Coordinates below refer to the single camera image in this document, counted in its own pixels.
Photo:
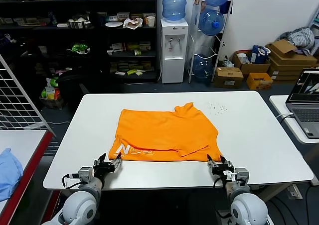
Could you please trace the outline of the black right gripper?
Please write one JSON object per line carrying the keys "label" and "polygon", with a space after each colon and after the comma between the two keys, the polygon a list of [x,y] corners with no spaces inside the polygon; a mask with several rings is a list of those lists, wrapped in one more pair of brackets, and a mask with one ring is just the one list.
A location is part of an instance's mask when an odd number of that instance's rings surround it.
{"label": "black right gripper", "polygon": [[220,156],[220,159],[222,164],[217,164],[212,160],[210,155],[207,154],[207,165],[210,172],[215,176],[219,176],[223,182],[233,181],[234,166],[232,162],[224,156]]}

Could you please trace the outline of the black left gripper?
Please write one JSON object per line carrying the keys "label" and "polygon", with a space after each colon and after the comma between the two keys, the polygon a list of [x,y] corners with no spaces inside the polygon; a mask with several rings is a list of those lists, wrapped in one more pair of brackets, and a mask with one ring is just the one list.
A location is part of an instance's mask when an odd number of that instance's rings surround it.
{"label": "black left gripper", "polygon": [[106,153],[94,160],[94,177],[105,179],[109,173],[114,173],[122,165],[122,153],[120,152],[111,162],[104,162]]}

